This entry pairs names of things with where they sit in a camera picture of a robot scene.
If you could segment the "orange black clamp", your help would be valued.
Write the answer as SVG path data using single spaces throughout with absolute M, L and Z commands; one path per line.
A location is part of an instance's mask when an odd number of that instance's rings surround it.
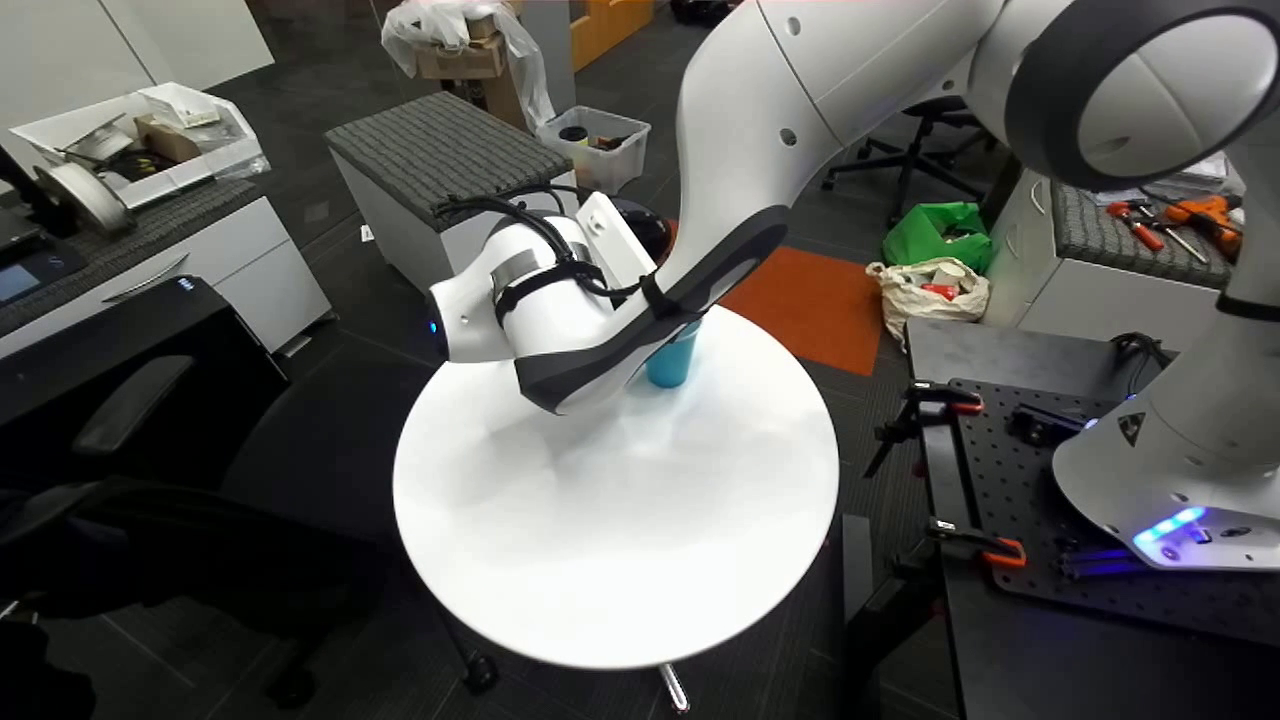
M 999 568 L 999 572 L 1024 572 L 1029 568 L 1029 549 L 1014 537 L 985 532 L 985 529 L 956 526 L 956 520 L 943 520 L 943 517 L 930 517 L 928 532 L 938 537 L 938 541 L 971 543 L 974 558 L 987 568 Z
M 959 417 L 981 417 L 985 414 L 985 396 L 981 392 L 963 392 L 956 385 L 910 385 L 900 396 L 900 414 L 874 428 L 874 454 L 864 467 L 864 476 L 874 476 L 887 460 L 887 454 L 903 442 L 910 442 L 922 423 L 950 423 Z

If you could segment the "blue plastic cup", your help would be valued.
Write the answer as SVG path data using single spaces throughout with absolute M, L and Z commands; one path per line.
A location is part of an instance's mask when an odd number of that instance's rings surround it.
M 647 382 L 656 388 L 678 388 L 691 374 L 697 358 L 697 326 L 682 326 L 653 362 L 647 362 Z

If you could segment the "white box with clutter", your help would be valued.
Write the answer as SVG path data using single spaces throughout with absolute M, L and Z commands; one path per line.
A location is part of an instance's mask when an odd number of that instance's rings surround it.
M 165 81 L 16 124 L 45 168 L 77 163 L 129 211 L 219 177 L 263 173 L 256 127 L 231 99 Z

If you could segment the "orange floor mat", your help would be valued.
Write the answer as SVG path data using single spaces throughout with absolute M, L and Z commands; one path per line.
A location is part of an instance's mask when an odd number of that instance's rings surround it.
M 798 362 L 871 375 L 881 362 L 881 290 L 822 254 L 775 247 L 723 305 L 770 333 Z

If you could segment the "black office chair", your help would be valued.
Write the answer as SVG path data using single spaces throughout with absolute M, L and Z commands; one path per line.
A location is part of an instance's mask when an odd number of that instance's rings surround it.
M 263 684 L 372 603 L 404 374 L 334 347 L 282 374 L 195 276 L 0 362 L 0 594 L 18 620 L 191 599 L 288 644 Z

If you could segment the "white tote bag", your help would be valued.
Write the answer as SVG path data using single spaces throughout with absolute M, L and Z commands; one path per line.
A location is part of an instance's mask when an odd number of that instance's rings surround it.
M 866 266 L 881 290 L 882 333 L 903 345 L 910 320 L 971 326 L 987 314 L 990 284 L 956 257 L 920 266 Z

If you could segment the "green bag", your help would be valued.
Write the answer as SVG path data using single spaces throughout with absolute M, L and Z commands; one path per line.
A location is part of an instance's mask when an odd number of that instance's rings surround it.
M 956 257 L 971 273 L 990 270 L 996 244 L 974 202 L 910 204 L 882 242 L 887 266 L 922 266 L 938 257 Z

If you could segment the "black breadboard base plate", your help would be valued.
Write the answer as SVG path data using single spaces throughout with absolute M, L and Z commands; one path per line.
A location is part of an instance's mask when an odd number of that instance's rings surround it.
M 971 520 L 1024 543 L 990 584 L 1081 614 L 1280 648 L 1280 581 L 1245 572 L 1151 572 L 1086 526 L 1053 481 L 1053 454 L 1012 433 L 1021 408 L 1081 417 L 1081 396 L 963 382 L 985 400 L 956 421 Z

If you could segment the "round white table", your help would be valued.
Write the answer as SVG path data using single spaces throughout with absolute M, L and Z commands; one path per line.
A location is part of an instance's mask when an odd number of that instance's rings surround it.
M 714 309 L 691 375 L 546 417 L 504 366 L 448 366 L 412 400 L 393 514 L 422 589 L 477 638 L 560 670 L 701 658 L 811 568 L 839 454 L 803 366 Z

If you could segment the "grey cushioned white cabinet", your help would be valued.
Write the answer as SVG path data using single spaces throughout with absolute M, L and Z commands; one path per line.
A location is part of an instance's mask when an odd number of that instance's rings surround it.
M 450 91 L 347 122 L 325 140 L 377 254 L 412 290 L 412 320 L 422 320 L 437 280 L 481 257 L 494 224 L 488 202 L 572 204 L 557 193 L 572 177 L 560 154 Z

